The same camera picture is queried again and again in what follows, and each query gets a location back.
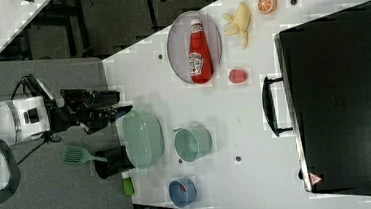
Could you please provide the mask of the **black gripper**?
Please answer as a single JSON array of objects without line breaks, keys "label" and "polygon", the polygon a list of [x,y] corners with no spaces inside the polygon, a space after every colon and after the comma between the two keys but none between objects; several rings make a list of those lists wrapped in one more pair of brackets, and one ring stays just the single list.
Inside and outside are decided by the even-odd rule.
[{"label": "black gripper", "polygon": [[133,108],[132,105],[116,106],[121,94],[115,90],[61,89],[60,96],[64,104],[49,109],[50,128],[55,133],[79,126],[86,134],[93,134],[116,122]]}]

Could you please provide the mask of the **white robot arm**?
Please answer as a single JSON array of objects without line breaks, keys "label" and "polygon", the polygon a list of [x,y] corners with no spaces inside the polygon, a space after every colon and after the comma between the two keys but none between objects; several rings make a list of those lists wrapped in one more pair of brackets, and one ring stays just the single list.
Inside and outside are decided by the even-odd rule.
[{"label": "white robot arm", "polygon": [[0,139],[7,145],[47,138],[78,126],[87,134],[108,127],[132,110],[114,90],[61,90],[60,97],[34,96],[0,102]]}]

